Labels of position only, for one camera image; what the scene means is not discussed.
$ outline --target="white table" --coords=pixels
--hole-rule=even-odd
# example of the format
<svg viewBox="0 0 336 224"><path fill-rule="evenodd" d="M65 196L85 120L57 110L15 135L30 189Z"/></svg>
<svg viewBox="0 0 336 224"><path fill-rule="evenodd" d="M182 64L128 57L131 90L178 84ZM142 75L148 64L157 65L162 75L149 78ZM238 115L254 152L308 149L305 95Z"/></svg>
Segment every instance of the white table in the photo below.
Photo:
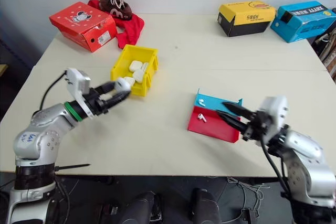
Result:
<svg viewBox="0 0 336 224"><path fill-rule="evenodd" d="M159 70L152 88L145 98L131 97L106 115L84 120L64 137L57 165L91 166L62 173L275 176L253 141L231 144L186 130L198 88L201 93L227 100L243 98L243 105L251 110L257 109L265 96L286 95L286 123L319 141L336 173L336 104L332 102L336 86L306 41L287 44L271 30L227 38L215 26L215 17L143 17L146 29L138 45L149 47L153 40L152 47L159 49ZM191 26L191 19L202 29ZM85 71L93 87L108 81L110 67L120 53L116 46L112 41L90 54L56 36L0 124L0 170L14 171L13 139L28 125L50 83L68 66ZM259 47L263 50L256 53ZM291 61L281 61L282 57ZM59 83L50 91L45 107L70 100L65 82Z"/></svg>

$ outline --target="red cloth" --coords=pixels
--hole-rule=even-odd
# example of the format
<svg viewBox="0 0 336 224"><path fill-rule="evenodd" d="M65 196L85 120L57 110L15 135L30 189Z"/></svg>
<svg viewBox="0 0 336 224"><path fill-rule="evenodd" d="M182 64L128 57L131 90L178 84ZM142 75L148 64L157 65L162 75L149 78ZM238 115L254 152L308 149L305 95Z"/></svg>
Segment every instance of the red cloth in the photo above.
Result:
<svg viewBox="0 0 336 224"><path fill-rule="evenodd" d="M99 0L90 0L88 5L100 10ZM143 19L139 18L134 13L132 14L132 18L130 20L122 20L115 17L113 17L113 19L116 26L124 29L124 32L117 34L118 47L122 49L126 44L135 45L140 37L141 30L145 25Z"/></svg>

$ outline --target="blue shoebox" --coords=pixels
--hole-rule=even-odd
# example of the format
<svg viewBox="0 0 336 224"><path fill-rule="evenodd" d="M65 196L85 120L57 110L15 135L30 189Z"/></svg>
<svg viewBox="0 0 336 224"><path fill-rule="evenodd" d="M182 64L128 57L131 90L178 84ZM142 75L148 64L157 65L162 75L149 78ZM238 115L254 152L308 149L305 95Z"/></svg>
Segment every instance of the blue shoebox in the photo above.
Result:
<svg viewBox="0 0 336 224"><path fill-rule="evenodd" d="M285 41L293 42L322 34L336 14L317 1L280 6L271 28Z"/></svg>

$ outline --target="red shoebox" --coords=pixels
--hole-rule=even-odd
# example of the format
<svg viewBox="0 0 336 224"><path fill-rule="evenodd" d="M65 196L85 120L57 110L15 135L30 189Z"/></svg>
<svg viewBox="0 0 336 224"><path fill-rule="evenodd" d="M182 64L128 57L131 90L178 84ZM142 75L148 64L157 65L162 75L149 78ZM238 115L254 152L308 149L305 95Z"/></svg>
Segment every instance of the red shoebox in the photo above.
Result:
<svg viewBox="0 0 336 224"><path fill-rule="evenodd" d="M111 15L77 2L49 17L61 33L88 49L96 51L117 35Z"/></svg>

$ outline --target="white earbud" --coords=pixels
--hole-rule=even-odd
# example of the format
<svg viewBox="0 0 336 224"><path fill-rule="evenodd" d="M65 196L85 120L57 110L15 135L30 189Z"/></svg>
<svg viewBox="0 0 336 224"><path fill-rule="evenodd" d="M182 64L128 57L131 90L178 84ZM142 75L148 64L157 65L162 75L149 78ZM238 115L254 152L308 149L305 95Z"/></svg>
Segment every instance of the white earbud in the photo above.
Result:
<svg viewBox="0 0 336 224"><path fill-rule="evenodd" d="M203 100L203 99L199 99L199 100L198 100L198 103L199 103L199 105L205 107L205 104L204 104L204 100Z"/></svg>
<svg viewBox="0 0 336 224"><path fill-rule="evenodd" d="M205 117L204 117L203 114L198 114L197 118L198 118L199 120L203 120L203 121L206 123L206 119L205 119Z"/></svg>

